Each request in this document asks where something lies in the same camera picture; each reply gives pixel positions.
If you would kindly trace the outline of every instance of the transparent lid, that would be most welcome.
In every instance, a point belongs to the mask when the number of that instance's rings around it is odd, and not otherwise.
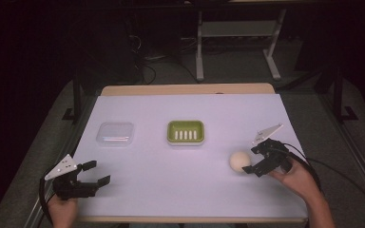
[[[133,124],[128,122],[102,123],[96,141],[101,145],[127,146],[133,139]]]

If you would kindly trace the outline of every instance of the gray carpet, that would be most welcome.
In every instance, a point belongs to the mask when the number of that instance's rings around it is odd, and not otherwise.
[[[303,72],[295,72],[300,41],[279,42],[274,54],[282,80],[275,82],[263,59],[261,46],[253,44],[252,49],[243,48],[226,50],[219,54],[203,57],[204,83],[271,83],[282,86],[295,80]],[[150,64],[156,70],[153,84],[195,84],[194,54],[182,56],[180,62],[165,59]],[[150,81],[153,70],[144,68],[144,76]],[[337,123],[332,118],[329,107],[324,105],[332,100],[332,94],[319,96],[311,89],[316,79],[312,79],[292,91],[281,92],[289,118],[298,135],[305,154],[332,165],[335,169],[352,178],[365,189],[365,183],[359,175],[347,143],[343,140]],[[86,114],[94,104],[94,98],[85,97]],[[365,156],[365,104],[358,90],[350,83],[344,83],[344,105],[351,106],[359,118],[358,121],[346,122],[345,127]],[[23,227],[37,201],[38,180],[44,171],[54,164],[61,152],[72,147],[67,143],[73,134],[81,134],[81,128],[70,121],[62,121],[67,108],[72,107],[72,87],[67,85],[59,95],[42,125],[34,143],[29,149],[22,166],[13,180],[10,189],[0,205],[0,227]],[[349,182],[331,170],[314,164],[324,193],[330,202],[337,227],[365,227],[365,197]],[[117,224],[82,223],[76,227],[116,227]],[[303,224],[249,224],[249,227],[303,227]],[[40,227],[50,227],[44,219]]]

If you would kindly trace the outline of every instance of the dark background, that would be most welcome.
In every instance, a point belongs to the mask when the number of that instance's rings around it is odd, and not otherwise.
[[[86,93],[104,85],[134,84],[139,72],[128,34],[139,34],[149,48],[172,51],[180,36],[196,31],[192,11],[131,17],[119,11],[67,11],[81,3],[60,2],[0,1],[0,200],[53,102],[75,74],[81,75]],[[247,14],[227,13],[223,19]],[[365,3],[289,8],[280,38],[296,36],[304,40],[298,69],[336,59],[365,99]],[[107,62],[113,59],[118,64]]]

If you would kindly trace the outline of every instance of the forearm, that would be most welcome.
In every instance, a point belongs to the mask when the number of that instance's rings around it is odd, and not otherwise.
[[[306,204],[310,228],[335,228],[330,207],[322,194],[307,199]]]

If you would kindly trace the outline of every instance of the beige ball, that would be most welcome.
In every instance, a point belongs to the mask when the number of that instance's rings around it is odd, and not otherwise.
[[[244,166],[251,165],[250,156],[245,152],[236,152],[230,156],[230,167],[239,173],[243,173]]]

